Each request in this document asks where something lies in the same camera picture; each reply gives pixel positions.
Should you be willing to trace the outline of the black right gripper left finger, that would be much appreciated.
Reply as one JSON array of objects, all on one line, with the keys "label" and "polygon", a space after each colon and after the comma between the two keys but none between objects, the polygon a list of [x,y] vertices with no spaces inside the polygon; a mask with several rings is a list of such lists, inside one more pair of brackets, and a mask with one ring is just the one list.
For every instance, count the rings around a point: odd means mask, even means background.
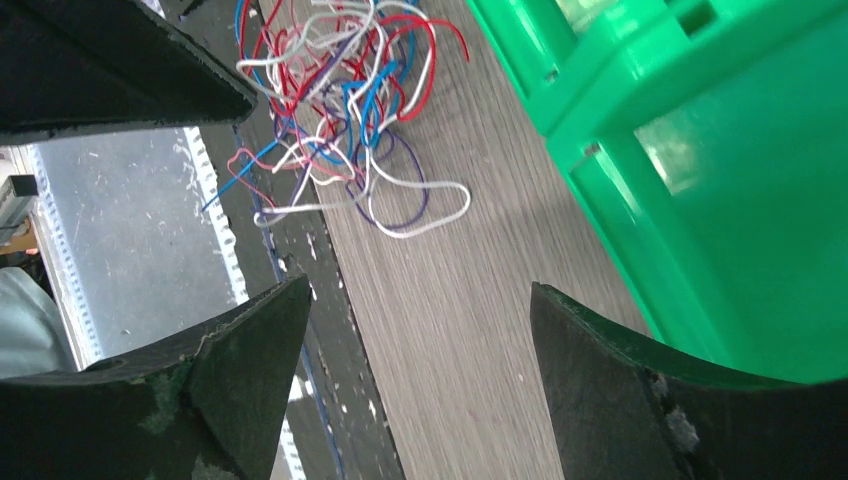
[{"label": "black right gripper left finger", "polygon": [[266,479],[311,306],[305,276],[77,373],[1,383],[5,479]]}]

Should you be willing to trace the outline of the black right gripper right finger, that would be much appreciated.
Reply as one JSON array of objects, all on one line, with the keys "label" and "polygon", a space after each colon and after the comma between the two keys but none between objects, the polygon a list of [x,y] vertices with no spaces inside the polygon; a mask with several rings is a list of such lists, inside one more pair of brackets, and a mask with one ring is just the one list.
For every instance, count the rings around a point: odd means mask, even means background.
[{"label": "black right gripper right finger", "polygon": [[847,383],[686,354],[534,283],[530,324],[569,479],[843,479]]}]

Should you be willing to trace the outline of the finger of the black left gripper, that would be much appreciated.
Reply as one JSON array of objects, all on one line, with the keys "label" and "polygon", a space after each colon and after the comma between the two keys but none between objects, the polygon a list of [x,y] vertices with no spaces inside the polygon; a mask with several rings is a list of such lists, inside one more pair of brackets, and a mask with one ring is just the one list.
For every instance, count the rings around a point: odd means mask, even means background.
[{"label": "finger of the black left gripper", "polygon": [[247,81],[141,1],[1,4],[1,142],[233,124]]}]

